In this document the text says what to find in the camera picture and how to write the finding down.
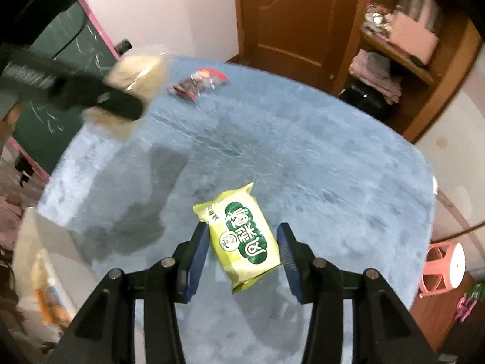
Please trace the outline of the green chalkboard pink frame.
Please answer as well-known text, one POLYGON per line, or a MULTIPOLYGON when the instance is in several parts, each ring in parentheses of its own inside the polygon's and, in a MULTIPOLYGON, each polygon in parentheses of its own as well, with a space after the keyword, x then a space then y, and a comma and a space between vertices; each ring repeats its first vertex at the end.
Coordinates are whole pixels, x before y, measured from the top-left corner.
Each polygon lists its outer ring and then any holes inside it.
POLYGON ((13 146, 39 176, 48 179, 81 129, 81 111, 89 105, 83 94, 89 99, 100 94, 86 88, 91 82, 85 78, 101 81, 119 55, 86 0, 75 2, 53 19, 30 51, 68 67, 48 93, 53 100, 31 98, 22 103, 13 132, 13 146))

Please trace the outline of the green pastry packet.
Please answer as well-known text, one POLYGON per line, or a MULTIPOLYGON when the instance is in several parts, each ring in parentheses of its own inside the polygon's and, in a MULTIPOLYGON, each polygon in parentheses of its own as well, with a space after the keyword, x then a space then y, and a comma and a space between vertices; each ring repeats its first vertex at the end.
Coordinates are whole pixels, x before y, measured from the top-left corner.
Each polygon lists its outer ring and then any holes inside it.
POLYGON ((250 182, 192 208, 210 227, 210 241, 233 293, 249 289, 281 265, 278 244, 252 189, 250 182))

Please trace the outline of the pink plastic stool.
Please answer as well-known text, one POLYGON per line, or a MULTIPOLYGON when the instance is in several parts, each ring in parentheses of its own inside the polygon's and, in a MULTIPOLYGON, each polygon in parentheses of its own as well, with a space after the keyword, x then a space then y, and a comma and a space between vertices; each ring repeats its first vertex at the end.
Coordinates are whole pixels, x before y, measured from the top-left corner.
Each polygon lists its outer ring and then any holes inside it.
POLYGON ((419 297, 435 296, 458 288, 465 269, 465 253, 460 242, 431 243, 419 281, 419 297))

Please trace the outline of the orange white snack bar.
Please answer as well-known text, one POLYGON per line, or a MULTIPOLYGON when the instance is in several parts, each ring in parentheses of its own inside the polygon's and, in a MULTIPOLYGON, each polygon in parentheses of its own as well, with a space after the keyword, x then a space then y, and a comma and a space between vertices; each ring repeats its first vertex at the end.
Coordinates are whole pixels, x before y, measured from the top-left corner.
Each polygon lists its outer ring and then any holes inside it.
POLYGON ((59 295, 59 284, 48 271, 41 256, 37 256, 30 270, 30 285, 34 291, 38 309, 48 325, 67 327, 72 321, 65 304, 59 295))

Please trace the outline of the pink basket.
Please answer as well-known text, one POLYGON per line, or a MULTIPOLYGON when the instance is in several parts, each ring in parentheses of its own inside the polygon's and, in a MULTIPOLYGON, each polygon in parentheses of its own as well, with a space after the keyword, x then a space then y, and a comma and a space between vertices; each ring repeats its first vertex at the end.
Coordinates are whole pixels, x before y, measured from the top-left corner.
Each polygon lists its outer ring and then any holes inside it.
POLYGON ((441 8, 435 0, 399 0, 393 12, 390 42, 427 66, 438 42, 441 8))

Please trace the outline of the brown wooden corner shelf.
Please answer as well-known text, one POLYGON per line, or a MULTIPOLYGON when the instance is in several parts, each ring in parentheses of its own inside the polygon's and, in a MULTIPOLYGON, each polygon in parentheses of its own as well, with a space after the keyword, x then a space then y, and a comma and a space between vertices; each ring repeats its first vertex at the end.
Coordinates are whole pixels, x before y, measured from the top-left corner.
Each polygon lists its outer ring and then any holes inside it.
POLYGON ((482 42, 459 0, 358 0, 331 92, 338 95, 350 83, 359 50, 381 53, 401 78, 400 100, 385 122, 416 142, 464 84, 482 42))

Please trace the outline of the blue plush table cloth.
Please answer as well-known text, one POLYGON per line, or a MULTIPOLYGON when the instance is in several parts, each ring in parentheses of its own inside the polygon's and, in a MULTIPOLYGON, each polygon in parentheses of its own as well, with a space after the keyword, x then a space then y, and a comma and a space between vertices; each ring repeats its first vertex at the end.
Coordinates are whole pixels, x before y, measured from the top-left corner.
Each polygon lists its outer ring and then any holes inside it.
POLYGON ((228 81, 189 102, 163 89, 126 140, 75 135, 38 212, 67 229, 98 284, 51 363, 435 363, 409 309, 431 236, 433 172, 366 113, 289 79, 176 58, 228 81), (281 265, 233 293, 210 241, 196 294, 170 296, 193 206, 253 184, 320 271, 300 304, 281 265))

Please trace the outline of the beige cracker block packet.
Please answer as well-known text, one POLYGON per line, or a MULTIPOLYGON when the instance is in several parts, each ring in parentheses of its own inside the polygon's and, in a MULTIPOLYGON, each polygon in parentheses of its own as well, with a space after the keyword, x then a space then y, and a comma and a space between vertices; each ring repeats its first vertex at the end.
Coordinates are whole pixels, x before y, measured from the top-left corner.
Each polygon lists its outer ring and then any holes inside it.
MULTIPOLYGON (((137 97, 143 104, 141 115, 145 116, 162 84, 168 79, 171 58, 171 51, 163 44, 130 49, 113 66, 104 82, 137 97)), ((82 118, 93 133, 115 140, 126 140, 143 122, 141 117, 132 121, 99 107, 85 110, 82 118)))

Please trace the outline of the white plastic tray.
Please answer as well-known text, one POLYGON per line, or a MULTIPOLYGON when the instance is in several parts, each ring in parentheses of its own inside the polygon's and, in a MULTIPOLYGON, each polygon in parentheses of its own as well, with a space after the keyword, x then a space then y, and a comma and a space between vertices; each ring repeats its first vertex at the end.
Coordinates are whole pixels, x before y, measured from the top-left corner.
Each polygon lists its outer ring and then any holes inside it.
POLYGON ((12 264, 27 335, 57 343, 98 284, 70 232, 34 208, 23 215, 12 264))

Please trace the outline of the green bag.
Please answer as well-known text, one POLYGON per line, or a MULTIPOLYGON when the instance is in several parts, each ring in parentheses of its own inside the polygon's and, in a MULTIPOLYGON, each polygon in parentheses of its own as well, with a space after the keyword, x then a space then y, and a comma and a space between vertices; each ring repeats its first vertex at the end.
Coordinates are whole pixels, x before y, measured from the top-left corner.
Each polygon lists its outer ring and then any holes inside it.
POLYGON ((483 302, 485 300, 485 282, 476 283, 467 293, 466 297, 470 300, 483 302))

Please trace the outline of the folded pink towels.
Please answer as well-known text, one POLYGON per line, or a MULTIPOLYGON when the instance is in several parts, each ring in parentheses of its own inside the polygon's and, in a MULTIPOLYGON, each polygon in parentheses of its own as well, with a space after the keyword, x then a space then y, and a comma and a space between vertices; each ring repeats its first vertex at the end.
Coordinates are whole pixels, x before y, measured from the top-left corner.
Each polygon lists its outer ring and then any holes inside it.
POLYGON ((400 101, 400 79, 390 75, 389 58, 361 49, 350 63, 349 74, 380 92, 387 103, 400 101))

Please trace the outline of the red dark jerky packet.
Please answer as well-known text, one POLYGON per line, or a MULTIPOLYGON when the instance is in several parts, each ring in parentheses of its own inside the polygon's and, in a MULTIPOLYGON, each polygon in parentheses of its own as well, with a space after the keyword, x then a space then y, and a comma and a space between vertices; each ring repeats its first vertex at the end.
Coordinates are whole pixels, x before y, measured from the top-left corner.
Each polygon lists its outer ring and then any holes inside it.
POLYGON ((202 94, 223 86, 228 78, 223 73, 209 67, 201 67, 187 78, 168 86, 166 92, 183 101, 193 102, 202 94))

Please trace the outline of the brown wooden door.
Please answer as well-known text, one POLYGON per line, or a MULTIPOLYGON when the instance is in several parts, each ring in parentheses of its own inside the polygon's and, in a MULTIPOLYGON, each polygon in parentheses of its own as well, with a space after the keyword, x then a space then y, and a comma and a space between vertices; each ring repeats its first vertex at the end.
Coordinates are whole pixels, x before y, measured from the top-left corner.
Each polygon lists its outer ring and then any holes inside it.
POLYGON ((360 0, 235 0, 238 61, 332 92, 360 0))

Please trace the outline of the pink toy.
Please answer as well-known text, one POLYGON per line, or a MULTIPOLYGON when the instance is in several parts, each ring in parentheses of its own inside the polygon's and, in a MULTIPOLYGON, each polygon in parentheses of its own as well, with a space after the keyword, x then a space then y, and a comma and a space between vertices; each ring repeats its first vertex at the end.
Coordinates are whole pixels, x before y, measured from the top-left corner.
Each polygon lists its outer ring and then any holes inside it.
POLYGON ((470 298, 466 294, 460 298, 457 302, 455 310, 455 320, 463 324, 468 316, 471 314, 472 310, 476 306, 478 300, 475 298, 470 298))

